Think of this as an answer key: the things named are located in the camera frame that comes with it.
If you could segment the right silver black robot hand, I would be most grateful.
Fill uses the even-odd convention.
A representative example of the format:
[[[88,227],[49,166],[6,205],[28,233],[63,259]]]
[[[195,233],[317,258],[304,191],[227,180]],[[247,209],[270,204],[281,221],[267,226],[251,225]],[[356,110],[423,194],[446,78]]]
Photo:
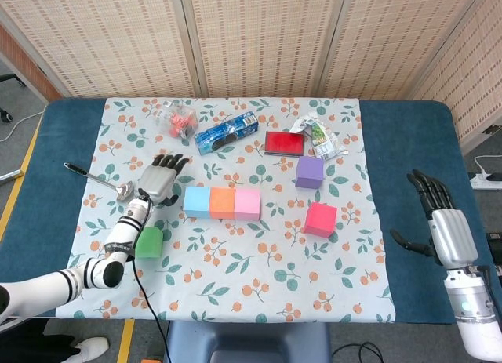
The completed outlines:
[[[416,188],[431,232],[428,245],[412,242],[390,230],[404,249],[432,257],[447,270],[469,267],[478,258],[475,241],[464,213],[457,209],[446,185],[414,169],[407,179]]]

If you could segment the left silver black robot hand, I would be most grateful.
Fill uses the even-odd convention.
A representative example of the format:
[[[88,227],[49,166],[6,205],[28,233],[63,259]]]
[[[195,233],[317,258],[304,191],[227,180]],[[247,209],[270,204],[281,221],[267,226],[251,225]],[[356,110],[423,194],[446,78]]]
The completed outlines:
[[[188,162],[182,154],[157,155],[139,179],[140,194],[148,194],[153,205],[173,206],[179,198],[172,192],[174,181]]]

